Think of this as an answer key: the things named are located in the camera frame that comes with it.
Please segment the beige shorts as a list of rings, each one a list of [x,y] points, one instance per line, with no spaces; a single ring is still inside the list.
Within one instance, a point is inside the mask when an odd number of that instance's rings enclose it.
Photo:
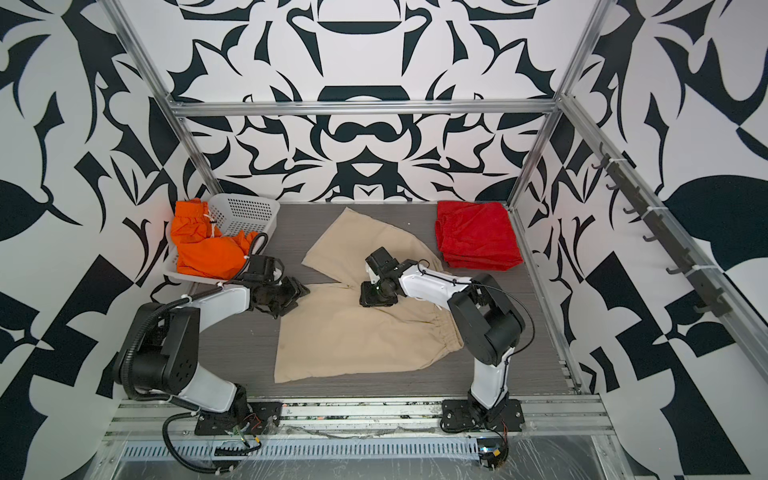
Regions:
[[[442,262],[413,234],[345,209],[309,249],[302,263],[329,277],[280,321],[276,383],[346,374],[426,368],[463,348],[446,309],[412,298],[391,307],[363,307],[365,259],[384,247],[396,259]]]

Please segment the red shorts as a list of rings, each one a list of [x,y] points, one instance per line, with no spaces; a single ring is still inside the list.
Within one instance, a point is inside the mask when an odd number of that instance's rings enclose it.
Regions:
[[[509,212],[498,202],[439,202],[435,235],[451,268],[508,271],[523,263]]]

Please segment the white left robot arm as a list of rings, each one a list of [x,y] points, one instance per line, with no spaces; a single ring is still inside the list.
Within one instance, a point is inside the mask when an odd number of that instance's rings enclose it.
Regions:
[[[230,280],[169,303],[142,305],[114,361],[114,382],[130,400],[167,401],[243,422],[251,414],[245,388],[200,364],[200,336],[246,311],[278,319],[294,310],[310,289],[284,270],[277,258],[253,255]]]

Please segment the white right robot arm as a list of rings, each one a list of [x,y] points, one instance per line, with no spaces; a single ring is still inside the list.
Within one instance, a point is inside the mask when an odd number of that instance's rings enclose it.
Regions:
[[[390,307],[401,298],[412,298],[449,311],[474,357],[471,407],[485,416],[501,411],[509,398],[510,358],[525,321],[496,280],[489,274],[453,276],[411,259],[400,262],[383,247],[365,264],[369,279],[361,284],[360,304]]]

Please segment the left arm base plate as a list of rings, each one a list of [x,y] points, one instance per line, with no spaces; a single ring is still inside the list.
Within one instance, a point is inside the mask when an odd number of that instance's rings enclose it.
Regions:
[[[202,413],[196,423],[197,436],[233,434],[238,429],[244,435],[259,435],[281,421],[283,403],[279,401],[248,402],[248,406],[235,407],[225,413]]]

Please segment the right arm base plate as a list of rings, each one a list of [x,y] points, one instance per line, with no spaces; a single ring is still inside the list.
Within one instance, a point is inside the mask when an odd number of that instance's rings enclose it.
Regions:
[[[466,400],[443,400],[441,408],[440,429],[449,434],[480,430],[521,432],[525,424],[521,402],[507,395],[490,409],[473,397]]]

